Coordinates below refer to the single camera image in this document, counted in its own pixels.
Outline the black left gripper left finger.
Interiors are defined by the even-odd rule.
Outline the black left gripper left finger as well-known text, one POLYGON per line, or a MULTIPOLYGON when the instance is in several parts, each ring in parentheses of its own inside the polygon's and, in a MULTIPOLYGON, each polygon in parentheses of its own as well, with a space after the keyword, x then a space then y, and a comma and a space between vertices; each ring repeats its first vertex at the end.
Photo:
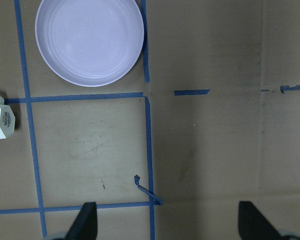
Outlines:
POLYGON ((97 239, 97 206, 96 202, 86 202, 65 235, 66 240, 97 239))

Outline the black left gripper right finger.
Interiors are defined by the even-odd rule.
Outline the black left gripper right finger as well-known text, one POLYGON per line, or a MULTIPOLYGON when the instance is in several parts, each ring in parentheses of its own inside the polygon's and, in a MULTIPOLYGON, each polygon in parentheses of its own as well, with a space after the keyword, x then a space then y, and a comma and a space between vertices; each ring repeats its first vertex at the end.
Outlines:
POLYGON ((242 240, 284 239, 251 201, 239 202, 238 232, 242 240))

